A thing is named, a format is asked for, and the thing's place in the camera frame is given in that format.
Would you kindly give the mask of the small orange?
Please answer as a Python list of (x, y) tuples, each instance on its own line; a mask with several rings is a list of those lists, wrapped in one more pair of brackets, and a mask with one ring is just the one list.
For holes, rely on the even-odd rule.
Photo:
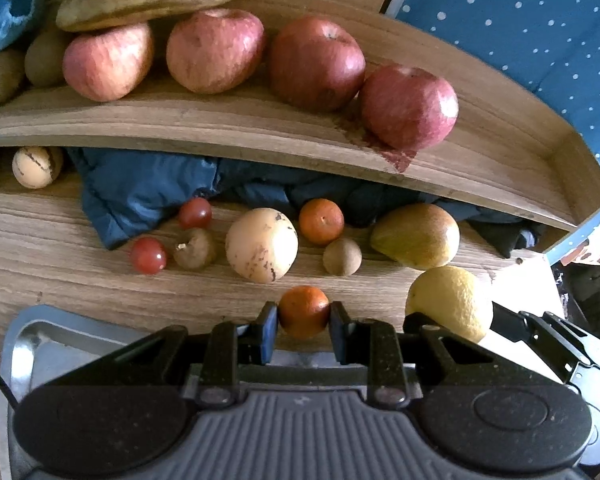
[(314, 198), (301, 208), (299, 228), (309, 242), (317, 246), (326, 246), (342, 234), (343, 213), (331, 200)]
[(308, 340), (327, 325), (329, 299), (321, 289), (296, 286), (288, 289), (278, 302), (279, 324), (292, 338)]

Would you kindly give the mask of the small brown longan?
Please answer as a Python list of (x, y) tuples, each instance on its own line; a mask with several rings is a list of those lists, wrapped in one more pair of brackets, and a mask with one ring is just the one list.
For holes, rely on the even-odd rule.
[(349, 237), (339, 237), (328, 244), (323, 252), (325, 270), (336, 276), (351, 276), (358, 272), (362, 264), (362, 250), (358, 243)]

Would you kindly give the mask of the yellow lemon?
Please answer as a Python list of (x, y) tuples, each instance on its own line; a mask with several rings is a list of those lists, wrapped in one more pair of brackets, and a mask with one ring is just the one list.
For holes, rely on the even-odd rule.
[(405, 314), (414, 313), (478, 344), (493, 321), (491, 284), (458, 266), (429, 269), (408, 290)]

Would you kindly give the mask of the beige round pepino melon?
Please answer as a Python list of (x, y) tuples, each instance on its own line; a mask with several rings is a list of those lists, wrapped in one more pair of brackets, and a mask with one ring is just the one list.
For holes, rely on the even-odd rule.
[(226, 258), (246, 280), (271, 284), (282, 278), (298, 255), (298, 234), (286, 214), (257, 208), (240, 216), (225, 237)]

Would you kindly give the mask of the brown mangosteen-like fruit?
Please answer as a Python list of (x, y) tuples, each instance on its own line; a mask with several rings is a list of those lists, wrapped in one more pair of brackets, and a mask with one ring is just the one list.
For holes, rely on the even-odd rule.
[(216, 259), (216, 246), (212, 234), (201, 228), (186, 231), (176, 242), (173, 258), (185, 270), (196, 271), (210, 266)]

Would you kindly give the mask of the green-red pear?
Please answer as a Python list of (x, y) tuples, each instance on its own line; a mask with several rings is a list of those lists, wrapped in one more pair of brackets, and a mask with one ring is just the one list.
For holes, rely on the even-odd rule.
[(454, 259), (460, 249), (460, 228), (441, 207), (408, 205), (375, 223), (370, 247), (402, 266), (426, 271)]

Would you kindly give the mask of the cherry tomato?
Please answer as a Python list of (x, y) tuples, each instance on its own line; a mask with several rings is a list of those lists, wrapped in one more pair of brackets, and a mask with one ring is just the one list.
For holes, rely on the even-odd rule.
[(166, 267), (168, 253), (160, 240), (155, 237), (141, 237), (134, 240), (131, 246), (130, 261), (137, 272), (154, 275)]
[(183, 230), (205, 229), (212, 220), (211, 204), (202, 197), (194, 197), (183, 204), (178, 212), (178, 225)]

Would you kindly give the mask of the striped pepino melon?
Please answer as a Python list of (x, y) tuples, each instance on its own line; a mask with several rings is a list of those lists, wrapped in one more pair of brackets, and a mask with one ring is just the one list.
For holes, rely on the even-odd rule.
[(23, 146), (12, 158), (12, 173), (24, 188), (46, 188), (59, 176), (62, 153), (59, 148), (49, 146)]

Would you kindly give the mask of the wooden curved shelf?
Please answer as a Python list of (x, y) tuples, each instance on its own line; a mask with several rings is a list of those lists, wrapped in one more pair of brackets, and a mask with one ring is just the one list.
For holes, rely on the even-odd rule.
[(391, 156), (353, 110), (313, 114), (262, 76), (195, 96), (157, 63), (128, 96), (98, 104), (69, 87), (32, 89), (0, 106), (0, 146), (130, 148), (268, 162), (412, 188), (572, 231), (600, 212), (600, 163), (580, 133), (478, 58), (385, 16), (332, 0), (236, 0), (269, 32), (306, 14), (340, 24), (367, 65), (413, 63), (447, 79), (460, 116), (440, 144)]

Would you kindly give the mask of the dark blue jacket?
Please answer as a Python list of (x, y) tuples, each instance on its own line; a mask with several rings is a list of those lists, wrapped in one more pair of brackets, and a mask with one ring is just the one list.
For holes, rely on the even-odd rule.
[(503, 257), (534, 247), (538, 222), (408, 188), (245, 160), (114, 148), (69, 148), (83, 182), (82, 208), (108, 249), (155, 229), (192, 198), (276, 209), (298, 217), (309, 200), (327, 198), (348, 226), (364, 229), (406, 205), (436, 205), (466, 221)]

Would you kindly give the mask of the steel tray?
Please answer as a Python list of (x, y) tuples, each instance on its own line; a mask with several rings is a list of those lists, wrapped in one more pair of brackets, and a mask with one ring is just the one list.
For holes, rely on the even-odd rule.
[[(146, 330), (107, 323), (47, 304), (25, 308), (8, 326), (0, 374), (17, 401), (32, 389), (148, 336)], [(272, 365), (300, 370), (335, 367), (328, 351), (275, 350)], [(0, 393), (1, 479), (23, 479), (29, 457), (12, 435), (12, 408)]]

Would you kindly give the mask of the red apple, rightmost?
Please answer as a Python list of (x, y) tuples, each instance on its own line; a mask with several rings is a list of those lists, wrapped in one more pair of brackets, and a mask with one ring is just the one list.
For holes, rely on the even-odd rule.
[(358, 102), (363, 126), (399, 151), (417, 152), (439, 144), (454, 128), (460, 111), (449, 81), (402, 64), (375, 70), (364, 82)]

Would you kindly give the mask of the pale red apple, leftmost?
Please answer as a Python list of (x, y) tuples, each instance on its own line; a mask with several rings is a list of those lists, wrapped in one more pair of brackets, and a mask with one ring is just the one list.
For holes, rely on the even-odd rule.
[(119, 26), (73, 39), (62, 59), (62, 73), (84, 98), (110, 102), (144, 80), (154, 55), (154, 34), (147, 23)]

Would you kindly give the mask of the blue polka-dot board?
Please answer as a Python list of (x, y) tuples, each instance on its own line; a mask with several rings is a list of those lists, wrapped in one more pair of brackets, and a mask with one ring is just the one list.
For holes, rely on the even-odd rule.
[(600, 163), (600, 0), (385, 0), (381, 11), (521, 84)]

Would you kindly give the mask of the brown kiwi, right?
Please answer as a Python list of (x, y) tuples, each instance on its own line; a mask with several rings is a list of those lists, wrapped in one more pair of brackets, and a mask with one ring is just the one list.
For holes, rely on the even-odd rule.
[(57, 29), (41, 32), (28, 47), (24, 72), (35, 87), (50, 87), (64, 81), (62, 59), (71, 42), (68, 32)]

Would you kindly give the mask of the brown kiwi,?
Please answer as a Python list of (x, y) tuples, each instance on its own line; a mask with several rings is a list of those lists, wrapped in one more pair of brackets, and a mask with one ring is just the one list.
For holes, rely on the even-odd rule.
[(28, 47), (24, 72), (35, 87), (50, 87), (64, 81), (62, 59), (71, 42), (68, 32), (57, 29), (41, 32)]
[(0, 104), (17, 92), (24, 74), (23, 55), (14, 50), (0, 52)]

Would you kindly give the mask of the brown kiwi, left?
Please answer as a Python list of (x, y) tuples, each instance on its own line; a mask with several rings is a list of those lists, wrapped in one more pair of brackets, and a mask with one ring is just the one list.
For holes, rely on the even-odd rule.
[(0, 104), (17, 92), (24, 74), (23, 55), (14, 50), (0, 52)]

